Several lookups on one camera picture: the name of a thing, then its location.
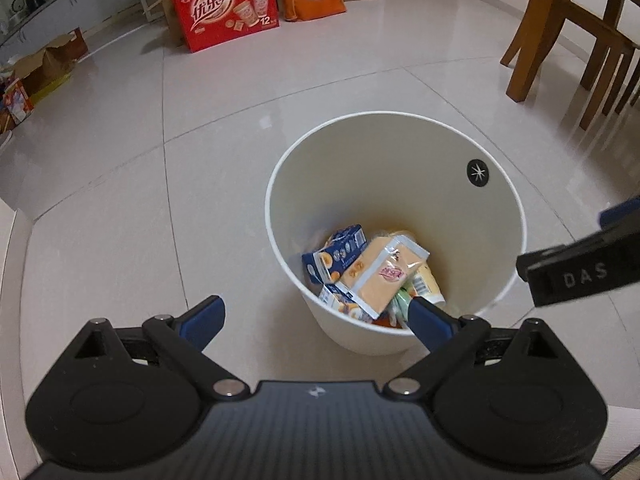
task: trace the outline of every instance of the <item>trash can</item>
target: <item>trash can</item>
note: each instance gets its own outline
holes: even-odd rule
[[[339,228],[365,234],[409,230],[431,254],[442,293],[460,314],[498,301],[516,278],[526,221],[513,184],[494,158],[446,124],[399,112],[364,112],[304,135],[277,163],[265,200],[271,248],[322,330],[359,354],[401,352],[410,330],[362,323],[311,290],[302,254]]]

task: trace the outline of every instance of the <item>wooden table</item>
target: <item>wooden table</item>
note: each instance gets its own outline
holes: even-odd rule
[[[516,102],[521,102],[526,99],[538,67],[540,66],[540,62],[542,62],[542,60],[536,59],[536,56],[540,55],[539,51],[545,40],[546,17],[549,14],[553,1],[554,0],[529,0],[529,7],[534,6],[536,12],[532,12],[530,15],[530,20],[527,23],[527,33],[524,37],[520,54],[518,55],[518,60],[507,88],[507,95]],[[607,23],[607,25],[612,27],[618,26],[624,1],[625,0],[607,0],[607,7],[603,16],[603,21]],[[631,1],[640,6],[640,0]],[[580,81],[582,86],[591,89],[602,68],[606,54],[606,45],[596,40],[584,75]]]

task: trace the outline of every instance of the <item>beige snack packet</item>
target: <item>beige snack packet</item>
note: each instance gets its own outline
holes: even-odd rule
[[[374,238],[336,285],[348,290],[353,301],[377,319],[428,257],[427,250],[405,235]]]

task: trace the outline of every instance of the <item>red gift box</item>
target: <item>red gift box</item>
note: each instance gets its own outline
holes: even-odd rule
[[[192,52],[280,25],[276,0],[174,0],[174,5]]]

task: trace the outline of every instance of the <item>tiled floor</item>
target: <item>tiled floor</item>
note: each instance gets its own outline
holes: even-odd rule
[[[583,236],[638,192],[640,113],[577,129],[584,63],[556,46],[524,104],[498,63],[518,21],[477,0],[353,2],[190,55],[144,27],[81,63],[0,156],[0,196],[36,219],[22,290],[29,396],[89,318],[118,326],[179,314],[209,294],[228,306],[206,353],[260,378],[386,380],[415,353],[351,354],[320,330],[268,246],[263,204],[280,155],[306,131],[361,110],[451,124],[504,166],[529,248]],[[639,287],[535,313],[611,404],[640,408]],[[517,282],[492,311],[532,308]]]

